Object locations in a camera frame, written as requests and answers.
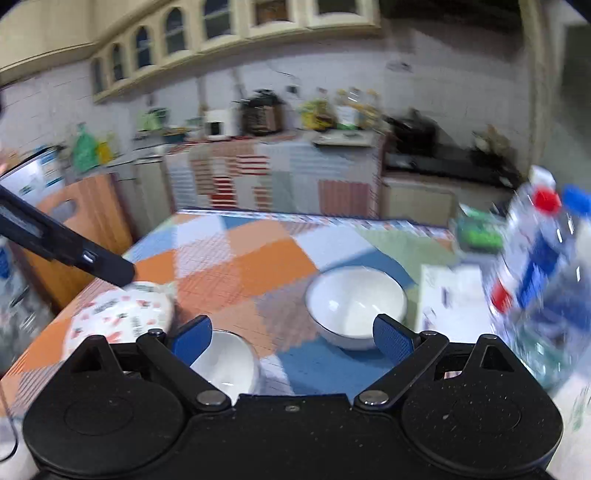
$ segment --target wooden chair back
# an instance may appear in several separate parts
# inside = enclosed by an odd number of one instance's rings
[[[132,245],[129,226],[119,204],[110,175],[97,175],[66,186],[43,199],[37,208],[76,233],[118,255]],[[67,219],[56,212],[71,211]],[[93,277],[75,267],[50,262],[29,251],[25,257],[54,306],[64,309]]]

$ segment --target blue label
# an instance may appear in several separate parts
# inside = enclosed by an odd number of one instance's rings
[[[554,272],[560,252],[556,251],[540,234],[531,251],[530,262],[525,269],[517,302],[524,309],[542,291],[550,275]]]
[[[6,248],[0,248],[0,278],[7,280],[10,277],[10,259]]]

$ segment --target cable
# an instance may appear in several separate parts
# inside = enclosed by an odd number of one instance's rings
[[[18,431],[17,431],[17,428],[15,427],[14,419],[12,418],[10,408],[8,407],[8,402],[6,401],[6,396],[4,395],[4,389],[2,388],[2,384],[0,384],[0,397],[2,397],[2,406],[4,407],[4,410],[6,411],[6,417],[8,418],[8,421],[10,422],[10,428],[12,429],[12,434],[14,435],[14,447],[12,448],[12,451],[8,455],[6,455],[6,457],[0,459],[0,463],[4,463],[7,460],[10,460],[14,456],[14,454],[17,452]]]

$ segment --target white tile wall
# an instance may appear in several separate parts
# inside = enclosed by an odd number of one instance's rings
[[[86,121],[94,134],[116,130],[123,147],[130,148],[148,88],[157,106],[170,110],[170,123],[182,125],[199,111],[196,77],[204,80],[209,108],[228,108],[237,98],[231,75],[231,68],[237,67],[248,93],[274,89],[292,108],[300,100],[286,94],[290,83],[300,85],[304,99],[317,87],[328,88],[331,95],[350,86],[374,89],[382,94],[388,113],[418,108],[439,122],[444,139],[462,146],[470,145],[473,130],[494,124],[514,141],[518,165],[526,163],[529,77],[520,38],[430,22],[385,21],[384,31],[383,38],[256,48],[205,66],[187,66],[102,105],[92,103],[86,62],[53,69],[4,89],[8,107],[0,122],[0,140],[14,148],[31,148],[61,141],[78,122]],[[408,63],[411,71],[399,71],[400,62]]]

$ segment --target checkered tablecloth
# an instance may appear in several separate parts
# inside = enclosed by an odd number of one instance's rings
[[[125,255],[137,280],[168,284],[180,321],[207,314],[214,328],[250,341],[264,394],[344,392],[350,397],[392,365],[379,352],[344,352],[319,338],[303,302],[309,282],[343,265],[379,268],[406,289],[414,320],[421,263],[451,264],[450,234],[408,222],[199,210],[173,216]],[[95,280],[2,379],[16,418],[60,366],[71,318],[113,288]]]

